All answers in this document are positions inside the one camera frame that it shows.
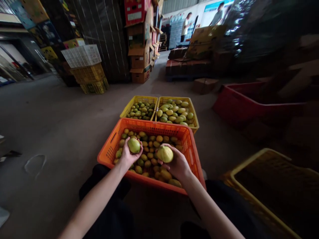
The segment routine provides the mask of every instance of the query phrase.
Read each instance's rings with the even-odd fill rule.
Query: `red plastic crate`
[[[256,92],[265,82],[225,85],[213,110],[234,128],[243,128],[258,117],[293,117],[302,114],[305,103],[260,104],[247,94]]]
[[[151,7],[151,0],[125,0],[126,25],[144,22],[147,9]]]

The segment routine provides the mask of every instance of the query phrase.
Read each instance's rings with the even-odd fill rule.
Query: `plastic wrap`
[[[96,44],[110,83],[130,81],[126,37],[116,0],[71,0],[87,44]]]
[[[236,65],[255,62],[306,34],[319,33],[319,1],[235,0],[224,24],[220,47],[237,57]]]

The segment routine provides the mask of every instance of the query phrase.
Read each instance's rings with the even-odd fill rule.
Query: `black pants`
[[[98,164],[93,168],[92,175],[83,184],[79,196],[85,195],[110,171],[104,165]],[[232,223],[243,234],[245,239],[269,238],[265,235],[263,226],[251,213],[249,204],[232,188],[221,181],[206,180],[208,194],[217,203]],[[105,209],[85,235],[85,239],[102,238],[134,238],[133,215],[123,199],[131,185],[123,178]],[[184,222],[180,227],[182,239],[208,239],[208,232],[192,222]]]

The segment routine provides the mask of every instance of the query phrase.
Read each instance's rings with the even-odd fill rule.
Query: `forearm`
[[[59,239],[84,237],[107,205],[121,179],[127,172],[129,165],[124,161],[125,159],[123,159],[123,163],[116,164],[85,196]]]
[[[181,183],[201,216],[211,238],[244,239],[192,173],[182,179]]]

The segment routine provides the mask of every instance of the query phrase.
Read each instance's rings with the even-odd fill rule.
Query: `white plastic crate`
[[[71,68],[91,66],[102,61],[96,44],[78,46],[61,52]]]

